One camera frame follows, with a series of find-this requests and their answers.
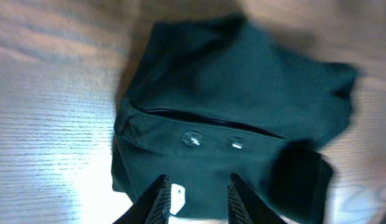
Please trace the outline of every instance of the fabric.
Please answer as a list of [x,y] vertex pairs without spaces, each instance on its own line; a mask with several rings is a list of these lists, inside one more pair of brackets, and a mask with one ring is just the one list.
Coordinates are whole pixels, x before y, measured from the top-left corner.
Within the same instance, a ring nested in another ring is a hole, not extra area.
[[178,217],[224,219],[237,173],[276,213],[321,223],[332,169],[316,151],[347,128],[357,74],[280,47],[241,15],[157,23],[117,114],[113,188],[135,202],[167,174],[186,188]]

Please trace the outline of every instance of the clothing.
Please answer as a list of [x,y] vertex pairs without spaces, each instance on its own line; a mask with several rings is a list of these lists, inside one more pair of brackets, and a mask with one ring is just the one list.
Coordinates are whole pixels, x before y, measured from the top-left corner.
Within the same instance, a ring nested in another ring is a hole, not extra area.
[[276,213],[321,223],[358,71],[277,45],[244,16],[160,22],[115,122],[113,188],[134,202],[160,174],[186,188],[186,218],[227,217],[231,173]]

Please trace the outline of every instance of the wooden surface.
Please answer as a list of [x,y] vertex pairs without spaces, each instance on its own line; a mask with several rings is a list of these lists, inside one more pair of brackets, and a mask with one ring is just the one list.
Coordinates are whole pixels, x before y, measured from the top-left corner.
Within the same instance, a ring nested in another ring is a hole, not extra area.
[[364,76],[352,126],[323,150],[338,170],[327,223],[386,209],[386,0],[0,0],[0,223],[111,223],[116,102],[153,22],[243,11],[289,47]]

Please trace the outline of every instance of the white tag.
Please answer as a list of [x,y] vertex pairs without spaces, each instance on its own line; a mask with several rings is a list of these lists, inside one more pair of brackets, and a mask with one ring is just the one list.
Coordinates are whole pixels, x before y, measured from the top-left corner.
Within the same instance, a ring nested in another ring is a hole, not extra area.
[[183,186],[171,185],[171,209],[169,212],[172,215],[176,215],[185,205],[185,192],[186,189]]

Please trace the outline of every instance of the silver button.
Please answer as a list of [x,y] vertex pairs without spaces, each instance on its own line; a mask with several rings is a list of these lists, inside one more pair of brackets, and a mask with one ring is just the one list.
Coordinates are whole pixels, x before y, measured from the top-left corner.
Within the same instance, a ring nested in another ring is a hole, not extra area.
[[198,132],[188,131],[183,135],[182,141],[188,146],[197,147],[201,145],[203,136]]
[[230,138],[228,145],[234,149],[243,149],[242,138],[234,137]]

